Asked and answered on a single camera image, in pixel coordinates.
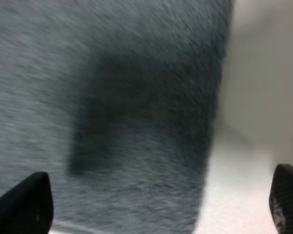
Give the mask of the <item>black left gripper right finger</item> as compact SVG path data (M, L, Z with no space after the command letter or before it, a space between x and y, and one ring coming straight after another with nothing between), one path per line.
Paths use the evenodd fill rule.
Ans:
M293 234L293 166L277 165L272 179L269 207L279 234Z

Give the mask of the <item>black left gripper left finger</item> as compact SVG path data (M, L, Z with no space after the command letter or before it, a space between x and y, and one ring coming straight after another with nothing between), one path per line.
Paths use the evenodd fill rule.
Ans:
M0 234L47 234L53 215L48 173L35 172L0 197Z

